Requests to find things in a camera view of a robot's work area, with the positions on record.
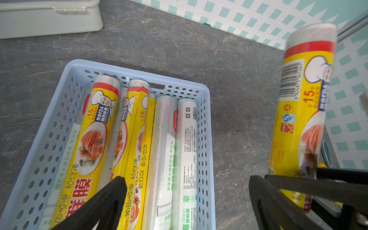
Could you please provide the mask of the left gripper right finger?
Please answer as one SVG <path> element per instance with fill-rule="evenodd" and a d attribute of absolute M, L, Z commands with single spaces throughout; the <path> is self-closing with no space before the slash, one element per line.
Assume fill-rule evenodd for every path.
<path fill-rule="evenodd" d="M 285 176 L 252 175 L 249 193 L 258 227 L 261 230 L 320 230 L 304 211 L 298 208 L 280 190 L 296 189 L 324 198 L 331 198 L 334 183 L 328 180 L 297 179 Z"/>

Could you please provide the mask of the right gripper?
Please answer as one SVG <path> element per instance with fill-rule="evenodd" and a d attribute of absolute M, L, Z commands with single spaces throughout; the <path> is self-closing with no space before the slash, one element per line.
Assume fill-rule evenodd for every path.
<path fill-rule="evenodd" d="M 368 172 L 319 168 L 317 179 L 298 179 L 266 175 L 265 180 L 277 189 L 291 189 L 317 198 L 342 203 L 340 212 L 313 201 L 311 208 L 331 228 L 366 230 L 368 228 Z"/>

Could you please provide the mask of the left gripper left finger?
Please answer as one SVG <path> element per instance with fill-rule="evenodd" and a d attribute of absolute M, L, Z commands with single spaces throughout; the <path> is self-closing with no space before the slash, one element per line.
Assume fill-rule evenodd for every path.
<path fill-rule="evenodd" d="M 116 177 L 94 195 L 76 213 L 53 227 L 54 230 L 116 230 L 122 214 L 127 184 Z"/>

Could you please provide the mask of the yellow blue-label wrap roll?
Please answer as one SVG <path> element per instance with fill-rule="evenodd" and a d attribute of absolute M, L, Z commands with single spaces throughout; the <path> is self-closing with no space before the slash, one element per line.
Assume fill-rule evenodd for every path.
<path fill-rule="evenodd" d="M 75 213 L 96 193 L 119 99 L 117 79 L 97 76 L 66 172 L 51 227 Z"/>

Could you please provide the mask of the yellow red-end wrap roll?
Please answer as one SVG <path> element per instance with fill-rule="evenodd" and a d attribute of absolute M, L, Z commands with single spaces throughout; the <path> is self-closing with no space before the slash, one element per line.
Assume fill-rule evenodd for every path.
<path fill-rule="evenodd" d="M 148 95 L 144 124 L 133 140 L 133 151 L 129 156 L 125 176 L 127 193 L 119 221 L 119 230 L 140 230 L 147 188 L 150 160 L 151 136 L 154 119 L 155 96 Z"/>

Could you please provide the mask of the white green wrap roll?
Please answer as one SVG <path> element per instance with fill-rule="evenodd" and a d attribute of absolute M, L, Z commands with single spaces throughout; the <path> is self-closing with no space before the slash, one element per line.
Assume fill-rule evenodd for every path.
<path fill-rule="evenodd" d="M 143 230 L 171 228 L 176 112 L 175 98 L 157 98 L 141 227 Z"/>

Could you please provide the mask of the light blue plastic basket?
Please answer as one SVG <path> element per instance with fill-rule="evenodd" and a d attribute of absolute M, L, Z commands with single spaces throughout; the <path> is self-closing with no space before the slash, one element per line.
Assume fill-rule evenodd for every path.
<path fill-rule="evenodd" d="M 82 108 L 84 87 L 99 74 L 127 85 L 132 79 L 150 84 L 156 96 L 197 102 L 198 223 L 200 230 L 216 228 L 210 91 L 201 83 L 173 77 L 75 59 L 69 62 L 59 80 L 40 128 L 34 138 L 10 198 L 1 217 L 3 230 L 36 230 L 46 208 L 52 183 L 65 150 L 72 124 Z"/>

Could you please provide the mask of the yellow orange wrap roll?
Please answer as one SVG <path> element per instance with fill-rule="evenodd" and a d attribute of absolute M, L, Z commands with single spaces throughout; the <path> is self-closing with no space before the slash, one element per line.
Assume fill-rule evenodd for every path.
<path fill-rule="evenodd" d="M 117 140 L 113 147 L 113 163 L 110 180 L 120 176 L 124 177 L 129 156 L 133 151 L 133 140 L 138 136 L 146 116 L 149 84 L 146 81 L 134 79 L 123 93 L 123 104 L 117 120 Z"/>

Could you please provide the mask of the white clear wrap roll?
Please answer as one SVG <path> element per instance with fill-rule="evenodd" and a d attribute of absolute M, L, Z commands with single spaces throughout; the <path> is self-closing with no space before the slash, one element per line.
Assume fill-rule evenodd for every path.
<path fill-rule="evenodd" d="M 172 230 L 197 229 L 197 104 L 178 101 L 172 195 Z"/>

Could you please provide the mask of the yellow red wrap roll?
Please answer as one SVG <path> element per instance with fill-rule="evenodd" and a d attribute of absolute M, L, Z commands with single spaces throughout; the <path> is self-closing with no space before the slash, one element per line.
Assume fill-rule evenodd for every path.
<path fill-rule="evenodd" d="M 337 27 L 293 32 L 282 65 L 269 174 L 315 179 L 333 72 Z"/>

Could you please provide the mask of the silver green wrap roll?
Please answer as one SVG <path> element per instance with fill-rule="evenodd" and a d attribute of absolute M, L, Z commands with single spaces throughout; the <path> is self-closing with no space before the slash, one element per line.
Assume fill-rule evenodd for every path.
<path fill-rule="evenodd" d="M 54 178 L 53 186 L 50 190 L 48 200 L 46 202 L 45 210 L 43 212 L 40 224 L 38 226 L 39 230 L 49 230 L 51 221 L 56 209 L 58 198 L 61 192 L 61 188 L 66 177 L 66 172 L 70 163 L 71 156 L 75 147 L 75 142 L 80 132 L 81 125 L 74 123 L 68 141 L 66 143 L 64 152 L 62 154 L 59 166 L 57 169 L 56 176 Z"/>

